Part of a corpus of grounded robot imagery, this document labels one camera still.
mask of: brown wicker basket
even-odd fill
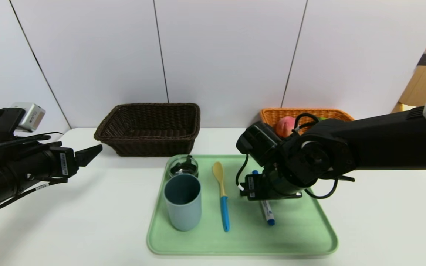
[[[120,156],[170,157],[190,153],[199,131],[196,104],[124,104],[108,114],[94,137]]]
[[[326,108],[265,108],[261,110],[261,119],[264,123],[269,124],[273,128],[277,125],[279,120],[285,116],[297,117],[301,113],[311,113],[318,117],[333,118],[343,121],[353,121],[348,113],[345,113],[338,109],[326,109]],[[300,119],[300,124],[310,123],[313,120],[309,117]],[[299,131],[303,134],[309,127],[305,127]]]

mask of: yellow spoon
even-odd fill
[[[213,174],[220,183],[220,205],[221,205],[221,218],[223,220],[224,231],[227,232],[230,230],[230,217],[228,215],[228,205],[226,200],[226,192],[224,191],[224,181],[223,181],[223,165],[220,162],[215,162],[213,165]]]

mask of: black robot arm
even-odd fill
[[[41,188],[66,183],[102,150],[97,145],[74,153],[61,142],[39,143],[54,132],[14,136],[15,130],[34,131],[45,114],[34,104],[15,105],[21,107],[0,109],[0,209]],[[41,181],[47,183],[29,189]]]
[[[426,169],[426,107],[352,122],[314,119],[306,133],[285,139],[261,122],[247,128],[236,147],[264,172],[247,175],[240,188],[253,187],[254,192],[244,189],[242,195],[250,200],[293,198],[304,189],[309,193],[306,188],[318,179],[335,180],[334,192],[338,180],[353,181],[344,176],[352,170]]]

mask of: white wall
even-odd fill
[[[426,47],[426,0],[309,0],[283,107],[390,113]]]
[[[155,0],[171,102],[203,127],[247,126],[261,108],[389,113],[426,46],[425,0]],[[120,103],[166,102],[152,0],[14,1],[73,127]]]
[[[167,102],[152,0],[13,5],[72,127],[97,127],[118,104]]]
[[[0,0],[0,108],[10,107],[14,102],[34,102],[47,111],[38,133],[64,133],[69,130],[17,23],[10,2]]]
[[[280,107],[306,0],[156,0],[170,102],[202,127],[246,127]]]

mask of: label sticker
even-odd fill
[[[45,183],[43,185],[40,185],[40,186],[36,187],[36,191],[39,190],[39,189],[43,189],[44,187],[48,187],[48,186],[49,186],[49,183]]]
[[[254,190],[254,178],[248,177],[247,183],[249,185],[249,189]],[[256,194],[254,192],[249,193],[249,197],[254,198],[254,197],[256,197]]]
[[[37,111],[34,111],[33,113],[32,113],[32,116],[31,116],[31,118],[29,119],[29,123],[32,123],[32,121],[34,121],[34,117],[35,116],[37,116]]]
[[[68,175],[67,158],[64,153],[60,154],[60,166],[62,168],[62,174]]]

